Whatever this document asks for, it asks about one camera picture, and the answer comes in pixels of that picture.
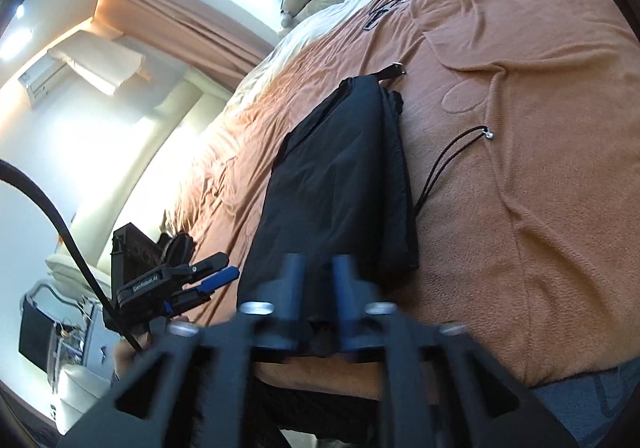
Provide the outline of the person left hand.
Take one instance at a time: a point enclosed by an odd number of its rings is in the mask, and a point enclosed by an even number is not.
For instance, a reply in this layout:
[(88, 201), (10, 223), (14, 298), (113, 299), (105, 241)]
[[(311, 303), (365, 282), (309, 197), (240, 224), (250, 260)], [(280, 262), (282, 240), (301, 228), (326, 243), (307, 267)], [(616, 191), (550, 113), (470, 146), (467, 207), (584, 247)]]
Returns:
[[(145, 332), (137, 336), (139, 345), (145, 350), (152, 344), (152, 335)], [(126, 372), (134, 363), (134, 355), (137, 351), (126, 341), (120, 340), (113, 348), (114, 375), (120, 380), (126, 376)]]

